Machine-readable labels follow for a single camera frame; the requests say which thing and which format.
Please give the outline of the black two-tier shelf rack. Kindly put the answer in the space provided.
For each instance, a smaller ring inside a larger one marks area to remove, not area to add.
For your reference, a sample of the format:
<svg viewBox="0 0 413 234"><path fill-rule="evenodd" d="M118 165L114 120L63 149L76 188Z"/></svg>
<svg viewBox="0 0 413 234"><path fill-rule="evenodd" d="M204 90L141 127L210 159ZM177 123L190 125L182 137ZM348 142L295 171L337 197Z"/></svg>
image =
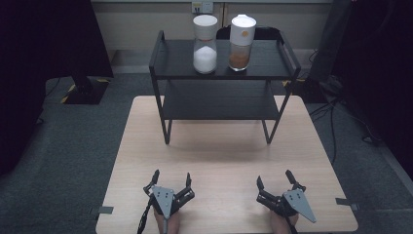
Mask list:
<svg viewBox="0 0 413 234"><path fill-rule="evenodd" d="M301 66L285 36L256 40L247 69L228 65L230 42L218 40L217 68L201 74L192 64L192 40L157 36L149 70L165 142L177 120L258 120L263 125L280 122L288 99L277 104L274 81L296 83Z"/></svg>

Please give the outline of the white-lidded jar of white powder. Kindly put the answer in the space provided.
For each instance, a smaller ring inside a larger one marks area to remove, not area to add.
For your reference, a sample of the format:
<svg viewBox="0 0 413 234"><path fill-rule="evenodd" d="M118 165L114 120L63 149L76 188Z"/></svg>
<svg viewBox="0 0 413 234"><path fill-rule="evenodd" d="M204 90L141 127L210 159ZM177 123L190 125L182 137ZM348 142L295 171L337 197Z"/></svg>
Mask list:
<svg viewBox="0 0 413 234"><path fill-rule="evenodd" d="M193 66L202 74L209 74L216 68L217 51L215 33L217 18L210 15L199 15L193 18L194 23L194 53Z"/></svg>

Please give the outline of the black chair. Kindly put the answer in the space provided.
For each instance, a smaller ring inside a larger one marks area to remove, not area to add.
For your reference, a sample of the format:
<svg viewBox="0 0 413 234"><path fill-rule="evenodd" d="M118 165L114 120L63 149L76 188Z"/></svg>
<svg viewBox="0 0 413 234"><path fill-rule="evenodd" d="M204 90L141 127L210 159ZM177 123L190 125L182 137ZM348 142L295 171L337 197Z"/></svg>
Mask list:
<svg viewBox="0 0 413 234"><path fill-rule="evenodd" d="M218 40L228 40L230 38L231 26L220 28L216 33ZM255 40L281 40L281 33L278 29L270 26L257 26L254 33Z"/></svg>

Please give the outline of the dark curtain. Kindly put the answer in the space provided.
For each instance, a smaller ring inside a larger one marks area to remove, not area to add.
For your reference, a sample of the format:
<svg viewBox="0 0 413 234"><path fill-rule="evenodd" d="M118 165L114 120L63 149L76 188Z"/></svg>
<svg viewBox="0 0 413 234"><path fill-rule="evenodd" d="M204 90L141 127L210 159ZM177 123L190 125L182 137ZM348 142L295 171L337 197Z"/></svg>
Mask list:
<svg viewBox="0 0 413 234"><path fill-rule="evenodd" d="M413 0L353 3L336 70L413 179Z"/></svg>
<svg viewBox="0 0 413 234"><path fill-rule="evenodd" d="M19 163L49 79L112 75L91 0L0 0L0 176Z"/></svg>

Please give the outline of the black stand base, yellow stripes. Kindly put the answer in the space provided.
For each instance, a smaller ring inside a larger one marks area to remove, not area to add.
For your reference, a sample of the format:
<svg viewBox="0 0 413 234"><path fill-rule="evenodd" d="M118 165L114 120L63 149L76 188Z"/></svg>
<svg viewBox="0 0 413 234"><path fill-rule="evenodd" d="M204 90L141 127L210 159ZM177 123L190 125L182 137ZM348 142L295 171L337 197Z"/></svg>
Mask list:
<svg viewBox="0 0 413 234"><path fill-rule="evenodd" d="M86 84L73 84L62 98L63 104L100 104L100 101L110 84L106 78L87 78Z"/></svg>

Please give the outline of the white-lidded jar of brown powder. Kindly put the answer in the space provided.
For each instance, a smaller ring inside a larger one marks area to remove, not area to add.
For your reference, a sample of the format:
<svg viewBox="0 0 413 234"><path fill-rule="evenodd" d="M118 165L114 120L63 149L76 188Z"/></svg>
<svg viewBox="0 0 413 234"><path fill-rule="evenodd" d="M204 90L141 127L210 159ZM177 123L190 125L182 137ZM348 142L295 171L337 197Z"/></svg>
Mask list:
<svg viewBox="0 0 413 234"><path fill-rule="evenodd" d="M243 71L248 66L255 26L256 20L247 15L231 20L229 66L234 71Z"/></svg>

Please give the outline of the grey tape strip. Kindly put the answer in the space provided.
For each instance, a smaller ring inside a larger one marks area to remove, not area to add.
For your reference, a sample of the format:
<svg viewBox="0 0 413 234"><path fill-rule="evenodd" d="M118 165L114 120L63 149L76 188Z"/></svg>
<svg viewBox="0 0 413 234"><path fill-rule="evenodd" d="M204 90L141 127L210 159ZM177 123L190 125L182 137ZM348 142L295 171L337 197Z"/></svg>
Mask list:
<svg viewBox="0 0 413 234"><path fill-rule="evenodd" d="M359 210L359 205L356 203L351 203L348 199L336 198L335 201L337 205L350 207L353 212Z"/></svg>
<svg viewBox="0 0 413 234"><path fill-rule="evenodd" d="M90 214L91 215L100 215L100 214L111 215L113 211L114 211L113 207L100 206L100 207L91 208Z"/></svg>

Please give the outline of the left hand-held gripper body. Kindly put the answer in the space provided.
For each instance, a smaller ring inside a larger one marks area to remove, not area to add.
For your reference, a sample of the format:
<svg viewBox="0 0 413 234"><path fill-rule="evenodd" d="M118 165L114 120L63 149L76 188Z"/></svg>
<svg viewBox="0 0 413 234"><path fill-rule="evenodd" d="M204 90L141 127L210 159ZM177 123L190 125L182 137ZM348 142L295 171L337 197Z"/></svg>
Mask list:
<svg viewBox="0 0 413 234"><path fill-rule="evenodd" d="M166 219L169 219L195 197L195 192L190 185L178 193L174 193L174 190L171 188L155 184L149 184L143 190L151 199L150 204L155 208L156 212Z"/></svg>

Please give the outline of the person's right hand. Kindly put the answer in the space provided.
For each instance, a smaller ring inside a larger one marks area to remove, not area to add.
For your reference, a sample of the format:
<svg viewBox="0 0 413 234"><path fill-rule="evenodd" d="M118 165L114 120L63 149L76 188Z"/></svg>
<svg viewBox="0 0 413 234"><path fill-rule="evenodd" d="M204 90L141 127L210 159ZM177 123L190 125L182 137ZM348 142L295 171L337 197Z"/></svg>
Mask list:
<svg viewBox="0 0 413 234"><path fill-rule="evenodd" d="M291 234L286 219L273 211L270 211L270 223L273 234Z"/></svg>

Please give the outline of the white wall socket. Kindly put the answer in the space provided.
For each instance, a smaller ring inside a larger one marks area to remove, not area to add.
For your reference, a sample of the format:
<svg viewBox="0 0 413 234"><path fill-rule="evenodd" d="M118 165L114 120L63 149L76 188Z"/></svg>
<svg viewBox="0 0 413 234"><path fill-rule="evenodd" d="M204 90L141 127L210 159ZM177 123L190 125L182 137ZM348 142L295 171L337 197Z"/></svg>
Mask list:
<svg viewBox="0 0 413 234"><path fill-rule="evenodd" d="M208 1L194 1L191 3L191 11L193 14L212 14L213 3Z"/></svg>

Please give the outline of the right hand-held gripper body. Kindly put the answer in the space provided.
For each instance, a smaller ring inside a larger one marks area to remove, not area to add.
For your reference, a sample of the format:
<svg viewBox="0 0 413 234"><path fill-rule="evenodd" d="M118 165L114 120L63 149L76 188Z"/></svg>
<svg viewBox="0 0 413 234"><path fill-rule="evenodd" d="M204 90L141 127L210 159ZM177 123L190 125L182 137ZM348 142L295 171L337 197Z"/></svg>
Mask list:
<svg viewBox="0 0 413 234"><path fill-rule="evenodd" d="M282 195L275 196L264 188L261 193L258 191L256 201L282 217L300 214L310 222L315 223L317 219L305 196L305 190L305 186L296 183Z"/></svg>

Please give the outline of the tall dark stand panel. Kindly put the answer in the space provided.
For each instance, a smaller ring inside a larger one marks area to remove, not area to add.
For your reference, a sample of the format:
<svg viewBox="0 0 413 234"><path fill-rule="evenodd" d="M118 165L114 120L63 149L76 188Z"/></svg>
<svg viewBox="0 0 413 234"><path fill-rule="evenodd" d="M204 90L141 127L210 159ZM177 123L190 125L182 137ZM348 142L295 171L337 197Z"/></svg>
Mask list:
<svg viewBox="0 0 413 234"><path fill-rule="evenodd" d="M323 28L317 55L309 77L325 83L334 66L346 27L351 15L353 0L332 0Z"/></svg>

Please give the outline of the person's left hand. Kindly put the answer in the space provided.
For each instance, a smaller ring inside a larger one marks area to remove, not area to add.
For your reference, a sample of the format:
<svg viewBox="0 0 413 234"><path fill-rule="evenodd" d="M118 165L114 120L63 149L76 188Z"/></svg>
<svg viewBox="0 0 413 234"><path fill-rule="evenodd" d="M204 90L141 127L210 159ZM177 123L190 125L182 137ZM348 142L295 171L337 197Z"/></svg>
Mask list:
<svg viewBox="0 0 413 234"><path fill-rule="evenodd" d="M167 221L167 225L164 224L165 218L162 214L158 214L154 211L154 217L157 221L157 226L160 234L179 234L180 229L180 213L176 212L172 214Z"/></svg>

